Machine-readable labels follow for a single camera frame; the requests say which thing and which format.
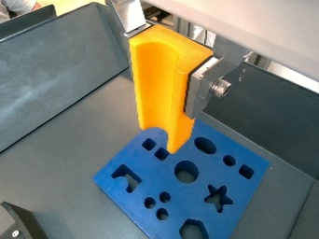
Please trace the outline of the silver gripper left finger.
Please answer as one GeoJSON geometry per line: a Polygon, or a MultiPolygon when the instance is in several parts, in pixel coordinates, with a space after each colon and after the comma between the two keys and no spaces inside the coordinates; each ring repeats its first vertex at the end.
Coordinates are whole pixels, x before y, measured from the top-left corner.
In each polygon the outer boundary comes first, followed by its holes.
{"type": "Polygon", "coordinates": [[[132,37],[150,27],[143,15],[140,0],[106,0],[106,4],[122,37],[132,37]]]}

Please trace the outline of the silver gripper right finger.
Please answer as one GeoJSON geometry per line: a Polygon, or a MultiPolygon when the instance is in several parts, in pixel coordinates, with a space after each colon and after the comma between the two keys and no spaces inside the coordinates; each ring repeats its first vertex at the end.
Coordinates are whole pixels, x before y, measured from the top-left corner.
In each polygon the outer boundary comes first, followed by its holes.
{"type": "Polygon", "coordinates": [[[190,75],[184,113],[194,119],[214,95],[222,98],[232,84],[224,79],[246,60],[248,49],[223,36],[216,36],[212,56],[190,75]]]}

